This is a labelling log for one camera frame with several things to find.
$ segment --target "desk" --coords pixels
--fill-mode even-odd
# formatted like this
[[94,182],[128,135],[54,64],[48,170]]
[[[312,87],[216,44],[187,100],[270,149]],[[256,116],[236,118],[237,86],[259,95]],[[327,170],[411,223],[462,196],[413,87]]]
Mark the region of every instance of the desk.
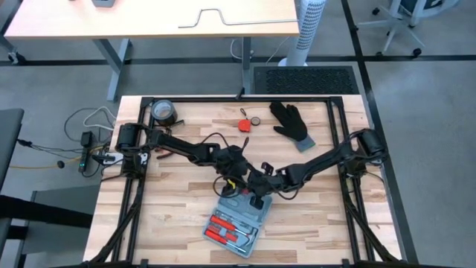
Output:
[[[258,25],[222,24],[216,11],[202,14],[201,9],[219,8],[227,22],[296,19],[293,0],[116,0],[112,8],[95,7],[91,0],[24,0],[5,34],[10,39],[91,38],[112,67],[108,101],[116,96],[129,38],[144,37],[219,37],[242,36],[243,87],[251,93],[250,36],[297,36],[297,22]],[[108,38],[124,38],[119,52]]]
[[[249,136],[249,144],[243,154],[257,168],[264,161],[275,168],[306,162],[333,148],[324,103],[296,103],[309,134],[317,144],[301,154],[287,138],[272,129],[279,123],[269,112],[269,102],[214,103],[200,102],[204,98],[198,96],[195,98],[186,103],[174,102],[178,117],[185,120],[185,125],[174,129],[173,135],[198,143],[205,136],[220,132],[229,144],[239,146]],[[342,98],[350,131],[368,127],[361,96],[345,95]],[[122,97],[112,144],[116,143],[121,124],[137,122],[140,104],[141,96]],[[245,109],[250,117],[260,117],[261,125],[253,127],[250,133],[240,133],[237,123],[243,116],[239,108]],[[211,137],[208,141],[224,146],[219,137]],[[369,167],[369,170],[379,173],[376,167]],[[119,171],[119,166],[111,167],[105,170],[104,176],[114,176]],[[212,190],[215,178],[213,168],[197,167],[185,157],[173,155],[158,161],[155,154],[152,155],[139,217],[134,264],[143,258],[148,258],[150,264],[341,264],[342,258],[352,259],[336,167],[314,176],[294,200],[272,196],[273,205],[268,219],[248,260],[202,237],[202,227],[218,200]],[[124,178],[109,180],[101,185],[84,260],[94,257],[115,230],[124,185]],[[371,229],[390,253],[399,258],[398,242],[382,181],[365,176],[361,181],[361,191]],[[359,228],[356,229],[358,246],[364,257],[362,235]],[[127,232],[124,239],[120,260],[126,256]]]

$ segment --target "office chair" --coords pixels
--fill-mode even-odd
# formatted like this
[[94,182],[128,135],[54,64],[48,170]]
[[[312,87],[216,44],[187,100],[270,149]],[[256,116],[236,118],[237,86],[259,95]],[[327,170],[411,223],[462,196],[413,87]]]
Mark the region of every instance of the office chair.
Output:
[[[425,44],[418,38],[418,36],[411,30],[414,28],[421,18],[428,18],[436,16],[451,7],[454,7],[460,0],[391,0],[390,8],[380,7],[388,19],[379,20],[375,22],[362,22],[358,23],[354,30],[359,28],[380,28],[387,27],[387,42],[384,45],[382,51],[377,52],[377,56],[382,56],[388,49],[390,43],[397,31],[404,31],[410,34],[416,42],[422,47]],[[373,15],[377,15],[380,9],[376,7],[373,11]],[[413,50],[413,56],[418,57],[422,53],[421,48],[415,48]]]

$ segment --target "roll of tape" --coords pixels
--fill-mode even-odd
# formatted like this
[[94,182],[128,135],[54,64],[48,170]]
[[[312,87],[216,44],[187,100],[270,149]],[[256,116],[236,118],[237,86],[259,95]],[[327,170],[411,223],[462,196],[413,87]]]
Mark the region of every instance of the roll of tape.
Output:
[[152,105],[152,117],[163,127],[177,122],[177,110],[168,100],[159,100]]

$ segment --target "butcher block tabletop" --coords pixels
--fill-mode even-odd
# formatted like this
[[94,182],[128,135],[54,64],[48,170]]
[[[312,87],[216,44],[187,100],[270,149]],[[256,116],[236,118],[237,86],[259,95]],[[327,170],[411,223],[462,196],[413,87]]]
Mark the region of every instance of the butcher block tabletop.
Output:
[[[226,137],[230,145],[240,147],[245,137],[249,137],[243,155],[256,168],[262,162],[268,162],[274,168],[307,162],[333,148],[324,103],[284,102],[292,103],[299,109],[309,135],[316,142],[316,146],[299,153],[290,140],[273,130],[273,126],[279,123],[269,111],[269,102],[212,103],[201,102],[199,96],[193,97],[197,100],[174,103],[178,119],[183,119],[185,124],[174,127],[173,135],[190,143],[199,143],[207,135],[218,132]],[[112,147],[115,146],[119,126],[137,122],[141,98],[122,97]],[[368,127],[361,96],[342,95],[342,98],[350,132]],[[241,133],[237,129],[238,121],[244,118],[240,108],[247,112],[248,117],[259,117],[261,125],[252,127],[250,133]],[[338,117],[336,123],[341,129]],[[209,138],[207,142],[225,146],[218,136]],[[341,264],[343,258],[352,262],[336,167],[314,175],[293,200],[284,200],[273,194],[273,203],[257,245],[251,257],[244,259],[202,237],[202,228],[219,199],[212,190],[213,180],[217,177],[215,170],[212,167],[197,167],[179,155],[155,159],[160,153],[153,153],[148,165],[134,264],[139,264],[141,259],[149,259],[149,264]],[[368,167],[368,170],[380,175],[377,167]],[[104,176],[114,176],[119,172],[120,165],[117,165],[105,169]],[[93,258],[116,229],[125,181],[124,177],[119,177],[101,184],[84,260]],[[136,185],[132,189],[131,201]],[[364,176],[361,191],[371,229],[390,253],[400,258],[382,180]],[[364,240],[357,225],[356,230],[361,257],[365,259]],[[120,260],[126,258],[128,238],[129,229],[123,237]]]

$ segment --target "chair wheel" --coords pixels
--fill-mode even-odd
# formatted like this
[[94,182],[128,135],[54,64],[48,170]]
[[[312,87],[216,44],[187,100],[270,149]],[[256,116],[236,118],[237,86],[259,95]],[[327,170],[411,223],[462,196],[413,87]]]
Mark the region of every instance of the chair wheel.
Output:
[[25,57],[18,52],[15,52],[15,54],[8,54],[8,60],[12,62],[12,65],[18,66],[23,65],[27,61]]
[[414,52],[413,52],[414,57],[418,57],[421,54],[422,54],[421,49],[419,49],[419,48],[414,49]]

